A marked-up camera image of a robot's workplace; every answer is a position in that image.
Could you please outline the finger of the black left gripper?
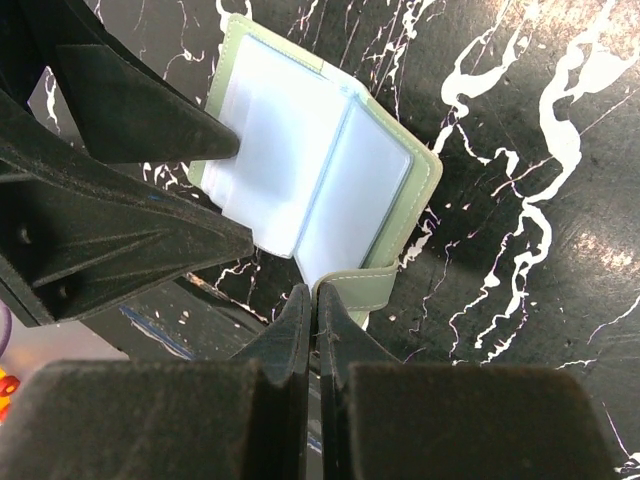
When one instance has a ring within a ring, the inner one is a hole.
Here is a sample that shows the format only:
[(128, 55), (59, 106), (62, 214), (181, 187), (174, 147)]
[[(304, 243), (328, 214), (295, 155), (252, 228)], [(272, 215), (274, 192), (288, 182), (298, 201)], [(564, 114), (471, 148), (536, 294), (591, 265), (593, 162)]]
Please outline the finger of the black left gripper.
[(1, 299), (29, 326), (90, 317), (250, 254), (250, 231), (73, 149), (1, 99)]
[(96, 160), (216, 160), (238, 153), (232, 130), (145, 65), (85, 2), (32, 1), (29, 26)]

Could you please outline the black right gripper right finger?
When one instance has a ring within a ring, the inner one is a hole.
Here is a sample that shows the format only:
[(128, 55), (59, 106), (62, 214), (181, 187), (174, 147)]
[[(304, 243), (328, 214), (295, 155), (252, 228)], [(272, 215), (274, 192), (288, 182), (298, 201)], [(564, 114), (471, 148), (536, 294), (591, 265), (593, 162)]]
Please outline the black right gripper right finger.
[(570, 375), (523, 366), (404, 364), (317, 296), (328, 479), (611, 479), (589, 399)]

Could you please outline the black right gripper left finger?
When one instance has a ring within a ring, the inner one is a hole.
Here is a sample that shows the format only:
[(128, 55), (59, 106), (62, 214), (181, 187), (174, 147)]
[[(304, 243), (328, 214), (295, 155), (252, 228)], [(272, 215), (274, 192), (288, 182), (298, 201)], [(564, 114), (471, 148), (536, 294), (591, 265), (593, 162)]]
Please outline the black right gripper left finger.
[(225, 361), (59, 361), (1, 429), (5, 479), (301, 479), (311, 299)]

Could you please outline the mint green card holder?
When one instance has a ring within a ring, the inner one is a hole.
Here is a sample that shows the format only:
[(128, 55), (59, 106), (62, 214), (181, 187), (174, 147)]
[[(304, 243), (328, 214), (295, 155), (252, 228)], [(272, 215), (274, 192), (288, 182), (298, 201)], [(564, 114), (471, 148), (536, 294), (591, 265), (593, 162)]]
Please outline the mint green card holder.
[(390, 299), (400, 255), (443, 166), (365, 86), (240, 14), (229, 17), (206, 111), (239, 137), (189, 181), (254, 245), (332, 284), (364, 325)]

